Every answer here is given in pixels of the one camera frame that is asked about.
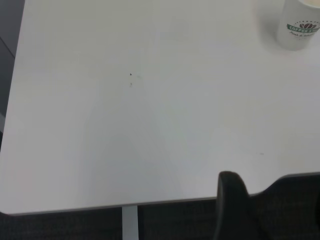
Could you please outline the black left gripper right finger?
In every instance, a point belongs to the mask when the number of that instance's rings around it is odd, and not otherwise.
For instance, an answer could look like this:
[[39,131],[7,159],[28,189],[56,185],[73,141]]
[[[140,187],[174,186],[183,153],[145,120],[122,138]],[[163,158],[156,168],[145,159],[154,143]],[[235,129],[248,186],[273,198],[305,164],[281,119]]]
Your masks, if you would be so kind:
[[251,197],[273,240],[320,238],[320,174],[288,175]]

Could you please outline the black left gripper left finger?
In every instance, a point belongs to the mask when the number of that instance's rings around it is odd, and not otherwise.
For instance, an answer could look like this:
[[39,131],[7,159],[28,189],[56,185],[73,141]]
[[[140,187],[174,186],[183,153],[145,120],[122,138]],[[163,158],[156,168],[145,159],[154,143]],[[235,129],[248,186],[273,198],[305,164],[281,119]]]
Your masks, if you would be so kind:
[[218,176],[216,198],[217,240],[259,240],[259,223],[242,178],[223,171]]

